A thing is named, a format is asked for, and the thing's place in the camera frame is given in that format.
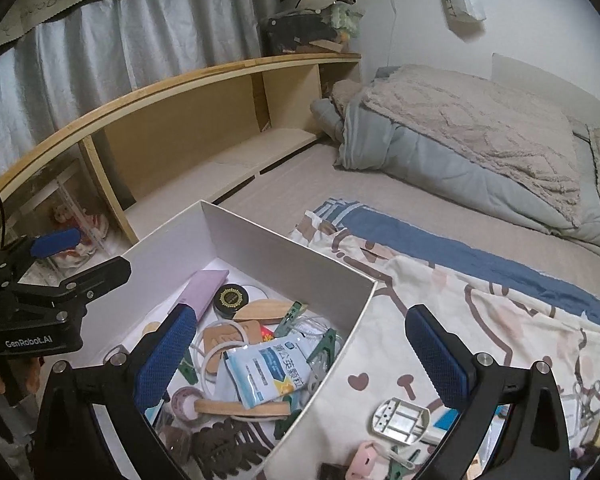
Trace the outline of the green plastic clip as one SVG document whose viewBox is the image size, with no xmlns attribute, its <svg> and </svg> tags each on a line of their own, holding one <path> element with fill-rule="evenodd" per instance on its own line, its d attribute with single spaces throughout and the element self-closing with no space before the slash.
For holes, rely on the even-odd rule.
<svg viewBox="0 0 600 480">
<path fill-rule="evenodd" d="M 303 309 L 304 305 L 299 301 L 295 301 L 282 320 L 278 323 L 274 330 L 274 337 L 282 338 L 287 336 L 294 327 L 294 323 L 297 321 L 297 318 L 302 313 Z"/>
<path fill-rule="evenodd" d="M 337 357 L 337 341 L 337 331 L 329 328 L 306 359 L 315 374 L 326 375 L 332 368 Z"/>
</svg>

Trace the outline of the white tape roll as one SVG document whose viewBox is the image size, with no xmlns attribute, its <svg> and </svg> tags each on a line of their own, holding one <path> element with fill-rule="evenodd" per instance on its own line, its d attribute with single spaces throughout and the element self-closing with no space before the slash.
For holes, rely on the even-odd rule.
<svg viewBox="0 0 600 480">
<path fill-rule="evenodd" d="M 178 388 L 171 396 L 171 411 L 180 422 L 193 425 L 198 419 L 195 402 L 203 398 L 202 391 L 194 386 Z"/>
</svg>

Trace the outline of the brown leather piece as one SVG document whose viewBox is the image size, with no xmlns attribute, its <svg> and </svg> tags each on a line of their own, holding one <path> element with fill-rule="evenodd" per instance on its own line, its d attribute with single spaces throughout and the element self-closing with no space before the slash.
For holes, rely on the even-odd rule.
<svg viewBox="0 0 600 480">
<path fill-rule="evenodd" d="M 240 328 L 227 323 L 210 326 L 202 332 L 204 355 L 208 354 L 219 344 L 235 341 L 240 344 L 258 344 L 262 341 L 261 326 L 258 321 L 238 322 Z"/>
</svg>

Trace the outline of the white plastic socket part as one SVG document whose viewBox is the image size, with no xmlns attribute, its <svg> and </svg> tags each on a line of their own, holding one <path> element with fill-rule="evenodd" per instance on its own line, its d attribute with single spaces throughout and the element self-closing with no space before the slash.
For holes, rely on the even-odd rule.
<svg viewBox="0 0 600 480">
<path fill-rule="evenodd" d="M 382 402 L 370 420 L 370 431 L 400 445 L 414 445 L 424 436 L 430 411 L 398 398 Z"/>
</svg>

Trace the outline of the pink purple case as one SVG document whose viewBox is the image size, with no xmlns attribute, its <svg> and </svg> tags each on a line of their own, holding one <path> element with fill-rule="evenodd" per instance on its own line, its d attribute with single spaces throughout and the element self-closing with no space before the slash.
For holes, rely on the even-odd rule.
<svg viewBox="0 0 600 480">
<path fill-rule="evenodd" d="M 200 322 L 211 306 L 215 293 L 225 283 L 227 270 L 199 270 L 193 274 L 187 285 L 178 296 L 176 304 L 190 307 Z"/>
</svg>

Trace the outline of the cartoon printed bed sheet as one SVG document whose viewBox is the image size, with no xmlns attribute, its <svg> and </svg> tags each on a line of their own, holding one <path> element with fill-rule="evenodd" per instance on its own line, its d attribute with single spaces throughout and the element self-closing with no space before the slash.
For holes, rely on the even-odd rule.
<svg viewBox="0 0 600 480">
<path fill-rule="evenodd" d="M 440 417 L 448 407 L 404 333 L 423 304 L 472 352 L 500 365 L 544 361 L 565 402 L 578 474 L 600 458 L 600 326 L 505 286 L 415 259 L 307 212 L 291 238 L 372 278 L 376 289 L 311 405 L 262 470 L 265 479 L 313 479 L 321 464 L 347 463 L 370 438 L 381 402 L 398 398 Z"/>
</svg>

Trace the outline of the black round tin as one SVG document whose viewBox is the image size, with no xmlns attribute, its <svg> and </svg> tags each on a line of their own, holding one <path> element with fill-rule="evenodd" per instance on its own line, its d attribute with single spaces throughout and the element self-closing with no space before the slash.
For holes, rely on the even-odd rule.
<svg viewBox="0 0 600 480">
<path fill-rule="evenodd" d="M 238 284 L 223 284 L 215 292 L 212 306 L 220 318 L 231 320 L 249 302 L 245 287 Z"/>
</svg>

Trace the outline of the white blue medicine sachet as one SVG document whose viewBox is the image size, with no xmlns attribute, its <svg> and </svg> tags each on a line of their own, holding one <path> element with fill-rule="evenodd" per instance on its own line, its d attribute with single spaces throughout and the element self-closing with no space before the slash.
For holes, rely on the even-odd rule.
<svg viewBox="0 0 600 480">
<path fill-rule="evenodd" d="M 245 408 L 256 408 L 301 390 L 311 375 L 306 340 L 298 335 L 274 338 L 227 350 L 225 366 Z"/>
</svg>

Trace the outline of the brown hair claw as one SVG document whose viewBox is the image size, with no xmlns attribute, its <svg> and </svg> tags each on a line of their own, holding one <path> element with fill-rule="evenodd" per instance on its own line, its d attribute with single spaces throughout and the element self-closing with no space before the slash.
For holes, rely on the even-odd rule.
<svg viewBox="0 0 600 480">
<path fill-rule="evenodd" d="M 192 434 L 189 456 L 204 479 L 228 479 L 263 463 L 273 445 L 249 422 L 227 418 Z"/>
</svg>

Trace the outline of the white cardboard box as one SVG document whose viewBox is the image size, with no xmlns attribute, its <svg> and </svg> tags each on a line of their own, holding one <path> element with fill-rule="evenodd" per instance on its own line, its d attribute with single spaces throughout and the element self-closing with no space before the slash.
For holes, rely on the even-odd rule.
<svg viewBox="0 0 600 480">
<path fill-rule="evenodd" d="M 129 281 L 87 306 L 83 347 L 70 354 L 74 367 L 102 364 L 114 347 L 132 350 L 150 321 L 162 321 L 190 277 L 199 270 L 228 270 L 230 283 L 246 286 L 256 298 L 300 301 L 332 322 L 347 339 L 373 297 L 374 282 L 362 273 L 221 207 L 198 202 L 143 238 L 125 254 Z M 262 479 L 316 479 L 321 463 L 333 458 L 335 429 L 317 414 L 327 401 L 328 373 L 286 436 L 256 469 Z"/>
</svg>

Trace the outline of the wooden oval board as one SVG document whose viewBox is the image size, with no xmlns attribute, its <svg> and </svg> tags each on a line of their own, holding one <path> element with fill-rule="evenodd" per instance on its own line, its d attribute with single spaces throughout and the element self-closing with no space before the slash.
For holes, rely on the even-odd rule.
<svg viewBox="0 0 600 480">
<path fill-rule="evenodd" d="M 276 299 L 259 299 L 251 301 L 240 308 L 233 316 L 235 322 L 258 321 L 274 324 L 281 321 L 291 309 L 292 302 Z"/>
</svg>

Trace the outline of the wooden shelf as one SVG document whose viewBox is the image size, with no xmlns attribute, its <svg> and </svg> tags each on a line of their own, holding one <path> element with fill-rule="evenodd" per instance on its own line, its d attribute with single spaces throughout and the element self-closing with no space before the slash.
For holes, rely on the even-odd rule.
<svg viewBox="0 0 600 480">
<path fill-rule="evenodd" d="M 310 105 L 356 74 L 356 53 L 254 58 L 166 78 L 70 122 L 0 177 L 9 198 L 78 148 L 134 245 L 189 205 L 213 202 L 314 144 Z"/>
</svg>

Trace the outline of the silver curtain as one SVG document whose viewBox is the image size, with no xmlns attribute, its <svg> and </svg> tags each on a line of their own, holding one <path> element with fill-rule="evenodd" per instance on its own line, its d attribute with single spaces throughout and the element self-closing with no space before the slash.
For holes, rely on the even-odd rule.
<svg viewBox="0 0 600 480">
<path fill-rule="evenodd" d="M 279 0 L 92 0 L 0 49 L 0 175 L 90 110 L 160 80 L 258 58 Z"/>
</svg>

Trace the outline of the grey quilted blanket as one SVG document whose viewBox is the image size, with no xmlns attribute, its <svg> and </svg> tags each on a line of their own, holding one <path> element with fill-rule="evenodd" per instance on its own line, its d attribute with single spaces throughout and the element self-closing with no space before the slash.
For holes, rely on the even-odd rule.
<svg viewBox="0 0 600 480">
<path fill-rule="evenodd" d="M 380 171 L 600 254 L 600 128 L 524 90 L 407 64 L 310 106 L 338 165 Z"/>
</svg>

